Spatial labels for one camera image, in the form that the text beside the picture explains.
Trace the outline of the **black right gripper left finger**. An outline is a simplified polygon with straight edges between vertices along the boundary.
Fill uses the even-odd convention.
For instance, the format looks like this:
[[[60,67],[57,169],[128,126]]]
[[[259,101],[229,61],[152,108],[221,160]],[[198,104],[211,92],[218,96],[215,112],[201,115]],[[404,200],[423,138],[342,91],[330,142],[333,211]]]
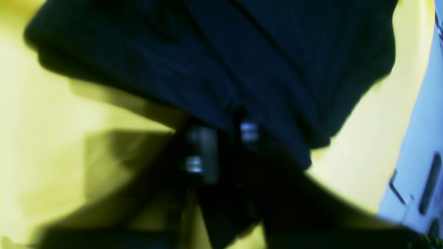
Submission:
[[[217,131],[190,126],[133,181],[49,228],[40,249],[191,249],[195,189],[219,180]]]

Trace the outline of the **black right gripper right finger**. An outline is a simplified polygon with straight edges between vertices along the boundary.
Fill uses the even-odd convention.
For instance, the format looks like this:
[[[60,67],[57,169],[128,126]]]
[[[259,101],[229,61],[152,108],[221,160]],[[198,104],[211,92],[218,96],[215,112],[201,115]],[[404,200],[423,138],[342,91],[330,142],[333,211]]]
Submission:
[[[262,166],[257,203],[269,249],[414,249],[409,229],[362,214],[308,179],[298,166],[280,164],[277,146],[252,121],[239,125],[242,145]]]

